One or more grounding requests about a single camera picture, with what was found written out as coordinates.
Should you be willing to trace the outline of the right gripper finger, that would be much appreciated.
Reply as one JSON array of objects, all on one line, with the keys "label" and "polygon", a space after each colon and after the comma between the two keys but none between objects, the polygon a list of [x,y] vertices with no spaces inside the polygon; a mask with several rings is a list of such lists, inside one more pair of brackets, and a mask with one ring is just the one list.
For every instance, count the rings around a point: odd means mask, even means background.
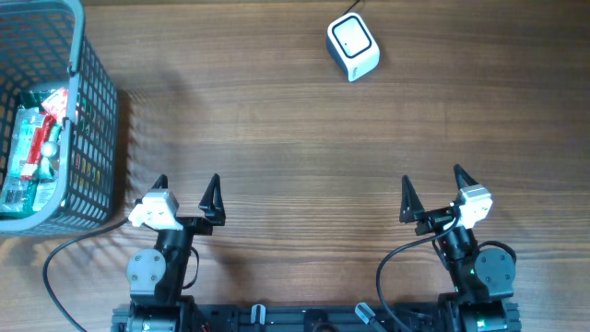
[{"label": "right gripper finger", "polygon": [[458,189],[478,185],[478,182],[473,179],[460,164],[455,164],[454,166],[454,178]]},{"label": "right gripper finger", "polygon": [[402,198],[400,205],[399,220],[401,223],[412,223],[423,220],[424,207],[422,206],[418,194],[411,183],[410,178],[404,175],[401,180],[402,183]]}]

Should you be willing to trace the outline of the red white toothpaste box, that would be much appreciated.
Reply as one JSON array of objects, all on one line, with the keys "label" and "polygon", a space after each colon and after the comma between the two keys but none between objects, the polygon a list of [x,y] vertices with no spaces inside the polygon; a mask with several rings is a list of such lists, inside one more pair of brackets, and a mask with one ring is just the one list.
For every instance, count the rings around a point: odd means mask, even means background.
[{"label": "red white toothpaste box", "polygon": [[20,178],[22,180],[33,180],[39,177],[39,168],[42,160],[41,148],[48,141],[54,124],[54,117],[46,114],[43,116],[42,124],[34,126],[29,154],[20,172]]}]

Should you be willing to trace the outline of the green white sponge package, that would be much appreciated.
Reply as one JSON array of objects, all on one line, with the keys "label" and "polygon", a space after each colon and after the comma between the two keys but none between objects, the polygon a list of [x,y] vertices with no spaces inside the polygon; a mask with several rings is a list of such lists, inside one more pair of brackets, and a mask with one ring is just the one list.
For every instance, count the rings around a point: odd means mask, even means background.
[{"label": "green white sponge package", "polygon": [[[41,211],[53,196],[58,185],[58,177],[51,181],[22,180],[20,172],[29,154],[34,126],[41,125],[43,116],[48,114],[41,103],[56,89],[22,92],[17,108],[16,123],[10,142],[5,183],[1,191],[1,217],[4,219],[24,219]],[[61,143],[61,124],[53,126],[48,141]]]}]

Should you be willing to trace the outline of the clear Vim dish soap bottle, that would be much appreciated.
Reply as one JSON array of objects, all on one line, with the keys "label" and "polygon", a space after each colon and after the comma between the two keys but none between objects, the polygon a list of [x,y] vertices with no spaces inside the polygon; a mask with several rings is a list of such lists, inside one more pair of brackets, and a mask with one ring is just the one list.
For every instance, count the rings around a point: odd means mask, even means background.
[{"label": "clear Vim dish soap bottle", "polygon": [[41,146],[41,163],[39,178],[41,180],[55,180],[59,172],[59,144],[47,141]]}]

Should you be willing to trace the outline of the red white Kleenex tissue pack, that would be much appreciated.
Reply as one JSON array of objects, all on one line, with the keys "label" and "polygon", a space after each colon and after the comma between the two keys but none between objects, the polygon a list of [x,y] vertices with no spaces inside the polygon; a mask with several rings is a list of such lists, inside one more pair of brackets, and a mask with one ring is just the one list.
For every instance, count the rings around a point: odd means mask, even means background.
[{"label": "red white Kleenex tissue pack", "polygon": [[59,88],[41,103],[41,107],[56,120],[56,123],[61,124],[66,117],[67,104],[68,90]]}]

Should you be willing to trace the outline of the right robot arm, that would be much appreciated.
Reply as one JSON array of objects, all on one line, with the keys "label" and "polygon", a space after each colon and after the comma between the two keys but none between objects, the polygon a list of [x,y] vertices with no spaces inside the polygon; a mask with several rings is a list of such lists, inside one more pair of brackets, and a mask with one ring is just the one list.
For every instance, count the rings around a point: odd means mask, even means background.
[{"label": "right robot arm", "polygon": [[478,242],[473,228],[492,206],[490,191],[460,165],[454,166],[457,197],[447,207],[426,210],[408,176],[402,178],[400,221],[416,223],[432,244],[454,285],[435,302],[399,302],[393,313],[413,331],[517,332],[522,329],[513,297],[516,253],[505,243]]}]

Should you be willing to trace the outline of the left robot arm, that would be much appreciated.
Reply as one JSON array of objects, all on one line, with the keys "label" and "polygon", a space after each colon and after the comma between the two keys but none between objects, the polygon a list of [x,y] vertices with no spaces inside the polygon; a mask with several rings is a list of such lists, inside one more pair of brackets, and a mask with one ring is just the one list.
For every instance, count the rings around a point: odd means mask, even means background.
[{"label": "left robot arm", "polygon": [[149,249],[136,252],[129,259],[126,277],[130,284],[128,307],[112,311],[112,331],[183,332],[209,331],[211,326],[198,309],[192,295],[183,290],[195,283],[185,283],[196,235],[209,236],[215,226],[226,220],[221,197],[220,177],[214,174],[198,207],[202,217],[179,217],[179,203],[168,178],[162,174],[146,194],[136,201],[128,218],[135,227],[147,226],[158,234]]}]

